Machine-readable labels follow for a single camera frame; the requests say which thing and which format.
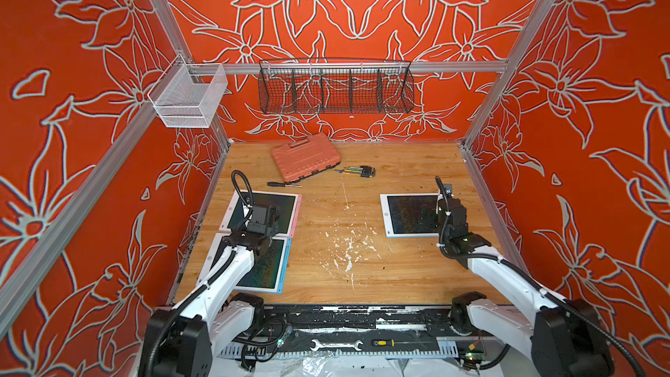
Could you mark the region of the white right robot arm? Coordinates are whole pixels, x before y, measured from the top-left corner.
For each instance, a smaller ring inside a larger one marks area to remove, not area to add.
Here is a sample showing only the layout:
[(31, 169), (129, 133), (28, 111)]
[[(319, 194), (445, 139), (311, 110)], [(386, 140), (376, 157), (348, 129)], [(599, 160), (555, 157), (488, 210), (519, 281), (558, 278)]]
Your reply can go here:
[(467, 209), (450, 192), (439, 193), (435, 212), (441, 254), (486, 280), (512, 305), (503, 308), (478, 291), (458, 296), (449, 316), (455, 333), (490, 333), (529, 359), (541, 376), (612, 376), (612, 349), (634, 375), (644, 375), (630, 351), (600, 326), (594, 306), (542, 286), (488, 240), (470, 232)]

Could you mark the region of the blue framed tablet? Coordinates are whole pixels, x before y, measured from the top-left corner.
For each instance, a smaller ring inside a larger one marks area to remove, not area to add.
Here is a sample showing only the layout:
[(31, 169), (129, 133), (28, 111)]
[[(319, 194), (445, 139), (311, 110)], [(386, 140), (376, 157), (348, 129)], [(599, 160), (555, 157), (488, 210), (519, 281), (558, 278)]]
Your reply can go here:
[(439, 237), (444, 197), (439, 194), (381, 194), (380, 207), (388, 238)]
[[(225, 250), (226, 244), (223, 240), (229, 235), (229, 233), (216, 233), (196, 281), (197, 284), (202, 284), (208, 273), (214, 269)], [(273, 237), (267, 253), (254, 263), (251, 271), (242, 277), (234, 290), (245, 293), (282, 293), (291, 243), (292, 239), (289, 237)]]

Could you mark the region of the pink framed writing tablet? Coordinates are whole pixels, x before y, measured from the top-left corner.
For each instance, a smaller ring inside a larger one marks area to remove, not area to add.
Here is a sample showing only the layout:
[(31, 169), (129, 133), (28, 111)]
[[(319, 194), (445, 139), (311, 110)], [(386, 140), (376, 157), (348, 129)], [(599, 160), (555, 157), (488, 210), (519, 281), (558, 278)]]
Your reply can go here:
[[(298, 211), (302, 202), (301, 195), (255, 191), (254, 201), (256, 204), (269, 205), (277, 209), (278, 237), (294, 237), (298, 224)], [(230, 204), (225, 211), (225, 216), (219, 225), (218, 231), (232, 231), (232, 227), (244, 218), (247, 211), (243, 199), (235, 191)]]

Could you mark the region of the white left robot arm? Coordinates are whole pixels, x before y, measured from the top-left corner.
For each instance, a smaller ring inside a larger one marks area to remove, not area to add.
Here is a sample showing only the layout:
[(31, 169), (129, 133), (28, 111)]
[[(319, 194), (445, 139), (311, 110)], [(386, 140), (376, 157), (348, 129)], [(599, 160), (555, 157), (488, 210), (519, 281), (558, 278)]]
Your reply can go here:
[(215, 357), (234, 341), (243, 348), (277, 345), (278, 336), (267, 341), (244, 337), (263, 328), (263, 300), (230, 294), (267, 253), (278, 218), (276, 207), (250, 204), (242, 222), (223, 238), (223, 252), (202, 283), (169, 310), (151, 316), (137, 375), (207, 376)]

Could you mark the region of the blue framed front tablet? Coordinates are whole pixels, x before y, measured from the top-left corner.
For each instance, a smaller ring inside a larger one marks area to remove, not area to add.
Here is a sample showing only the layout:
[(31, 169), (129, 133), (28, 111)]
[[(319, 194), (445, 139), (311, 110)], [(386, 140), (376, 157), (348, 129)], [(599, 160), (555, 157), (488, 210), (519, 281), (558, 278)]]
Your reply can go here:
[[(223, 240), (229, 235), (229, 233), (216, 233), (196, 281), (197, 284), (202, 284), (208, 273), (214, 269), (225, 250), (226, 244)], [(267, 253), (254, 263), (251, 271), (242, 277), (234, 290), (245, 293), (282, 293), (291, 243), (292, 239), (289, 237), (273, 237)]]

